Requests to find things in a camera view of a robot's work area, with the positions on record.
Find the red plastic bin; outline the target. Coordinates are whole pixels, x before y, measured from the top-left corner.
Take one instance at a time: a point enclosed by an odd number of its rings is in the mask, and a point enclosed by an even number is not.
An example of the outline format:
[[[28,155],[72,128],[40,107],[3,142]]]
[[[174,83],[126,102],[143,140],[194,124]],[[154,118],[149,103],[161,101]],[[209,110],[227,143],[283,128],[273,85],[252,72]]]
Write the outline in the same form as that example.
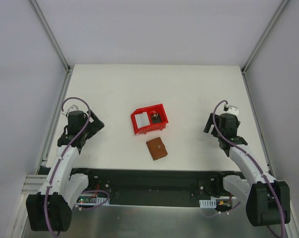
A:
[[[136,120],[135,120],[135,114],[139,114],[142,112],[146,112],[148,114],[149,120],[150,120],[150,125],[142,128],[137,128],[136,125]],[[153,124],[151,121],[151,115],[159,113],[161,116],[161,123],[156,123]],[[167,114],[165,112],[165,108],[163,104],[157,104],[157,105],[152,105],[148,107],[142,107],[136,109],[131,115],[130,115],[131,121],[132,121],[132,127],[134,130],[134,134],[146,134],[148,132],[156,131],[156,130],[163,130],[166,128],[166,125],[169,123],[169,120],[167,118]]]

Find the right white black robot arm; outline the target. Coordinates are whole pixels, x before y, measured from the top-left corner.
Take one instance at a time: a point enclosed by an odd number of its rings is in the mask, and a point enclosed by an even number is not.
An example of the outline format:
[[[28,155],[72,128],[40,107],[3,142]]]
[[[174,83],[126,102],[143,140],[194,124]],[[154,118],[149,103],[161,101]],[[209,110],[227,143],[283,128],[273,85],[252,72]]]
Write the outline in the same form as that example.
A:
[[[228,192],[234,195],[255,227],[287,224],[291,220],[290,188],[259,166],[248,143],[237,135],[239,124],[234,114],[211,113],[204,128],[205,133],[218,139],[219,147],[244,176],[225,176],[214,182],[214,191],[221,196]]]

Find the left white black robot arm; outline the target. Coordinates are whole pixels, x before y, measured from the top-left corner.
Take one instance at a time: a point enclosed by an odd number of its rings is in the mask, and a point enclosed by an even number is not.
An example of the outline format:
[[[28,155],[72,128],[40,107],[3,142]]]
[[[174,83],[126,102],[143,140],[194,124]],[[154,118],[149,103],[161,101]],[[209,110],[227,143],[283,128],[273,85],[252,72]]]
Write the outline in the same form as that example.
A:
[[[86,141],[104,127],[92,112],[67,114],[67,125],[57,140],[56,160],[36,194],[26,199],[31,230],[60,233],[68,230],[72,209],[82,192],[90,193],[95,180],[86,174],[71,174]]]

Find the brown leather card holder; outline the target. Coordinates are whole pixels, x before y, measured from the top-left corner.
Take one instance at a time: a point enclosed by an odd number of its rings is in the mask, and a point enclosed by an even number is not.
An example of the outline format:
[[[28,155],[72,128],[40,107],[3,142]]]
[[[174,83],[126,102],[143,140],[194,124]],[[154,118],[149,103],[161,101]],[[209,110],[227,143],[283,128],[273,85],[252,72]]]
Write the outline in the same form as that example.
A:
[[[168,155],[161,137],[156,137],[154,139],[148,140],[146,142],[146,145],[153,161],[156,161]]]

